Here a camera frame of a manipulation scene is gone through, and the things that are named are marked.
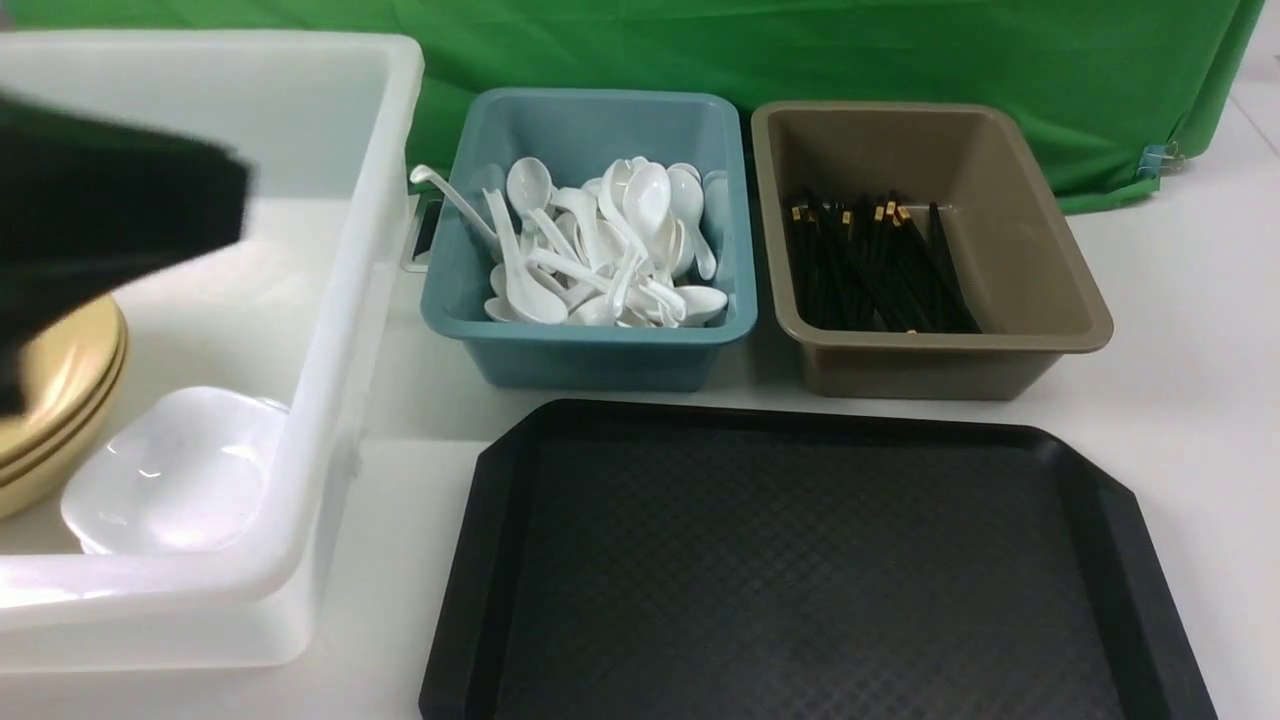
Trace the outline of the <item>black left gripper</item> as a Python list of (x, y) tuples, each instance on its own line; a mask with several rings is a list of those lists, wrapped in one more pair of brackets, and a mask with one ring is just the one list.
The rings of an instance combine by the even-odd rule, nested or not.
[(237, 243), (252, 167), (206, 138), (1, 101), (3, 414), (32, 400), (22, 350), (102, 293)]

